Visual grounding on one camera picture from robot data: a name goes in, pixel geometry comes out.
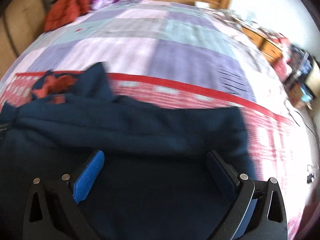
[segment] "wooden drawer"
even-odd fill
[[[248,36],[248,38],[252,41],[254,45],[256,45],[257,47],[260,47],[260,45],[264,40],[263,37],[244,27],[242,27],[242,31],[244,32],[245,35]]]
[[[269,41],[265,41],[260,50],[274,59],[278,59],[282,56],[282,51]]]
[[[267,59],[267,61],[272,64],[273,62],[275,62],[275,59],[270,57],[268,54],[265,54],[264,52],[261,52],[263,54],[263,56]]]

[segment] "blue textured pad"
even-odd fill
[[[91,159],[74,184],[73,198],[77,204],[80,201],[85,200],[89,194],[89,191],[100,173],[103,164],[104,154],[102,151],[97,151],[96,155]]]

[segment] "white wall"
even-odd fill
[[[229,8],[244,19],[254,11],[262,27],[282,33],[320,60],[320,32],[300,0],[231,0]]]

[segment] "black cord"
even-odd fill
[[[310,129],[309,126],[307,126],[305,120],[303,119],[303,116],[302,116],[298,111],[295,110],[295,112],[298,113],[298,114],[301,116],[301,118],[302,118],[302,120],[303,120],[303,122],[304,122],[304,125],[312,132],[312,134],[315,136],[315,138],[317,138],[316,134]],[[298,126],[300,126],[300,125],[297,123],[297,121],[294,119],[294,117],[292,116],[292,114],[290,113],[290,111],[289,111],[289,115],[291,115],[291,117],[292,117],[293,120],[296,122],[296,124],[297,124]]]

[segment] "wooden dresser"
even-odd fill
[[[259,31],[246,26],[242,26],[242,31],[259,48],[270,64],[282,56],[280,47]]]

